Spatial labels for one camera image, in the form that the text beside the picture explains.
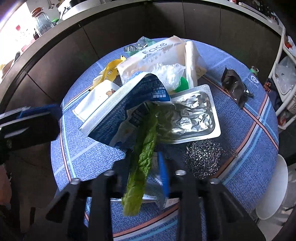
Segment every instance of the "green vegetable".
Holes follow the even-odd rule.
[[[139,213],[146,178],[152,165],[152,154],[157,136],[157,118],[154,113],[149,114],[148,118],[147,122],[143,121],[139,126],[126,193],[122,198],[123,214],[125,216],[135,216]]]

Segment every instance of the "person's hand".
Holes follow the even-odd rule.
[[[11,199],[11,187],[6,170],[3,166],[0,166],[0,205],[7,205]]]

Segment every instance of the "green bottle cap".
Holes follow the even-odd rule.
[[[181,77],[178,88],[175,89],[175,92],[181,92],[183,90],[188,90],[189,85],[185,78]]]

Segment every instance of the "blue tablecloth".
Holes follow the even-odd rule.
[[[221,136],[215,141],[238,153],[235,158],[221,161],[217,176],[250,213],[264,194],[276,162],[279,139],[275,111],[263,87],[244,64],[213,46],[197,41],[195,45],[207,63],[207,73],[198,82],[210,86],[221,127]],[[95,178],[124,157],[122,151],[83,136],[78,130],[82,122],[72,112],[88,94],[98,73],[120,55],[128,57],[120,48],[89,67],[62,102],[61,133],[51,144],[52,168],[60,190],[71,178]],[[234,69],[254,94],[242,110],[221,89],[225,67]],[[86,225],[90,204],[89,199]],[[114,240],[175,240],[178,205],[160,210],[156,204],[146,203],[135,217],[124,217],[120,203],[112,203],[111,211]]]

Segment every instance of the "crumpled black wrapper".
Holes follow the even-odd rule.
[[[250,93],[246,85],[242,82],[239,75],[233,69],[225,68],[221,78],[222,89],[227,90],[231,98],[242,109],[249,97],[254,95]]]

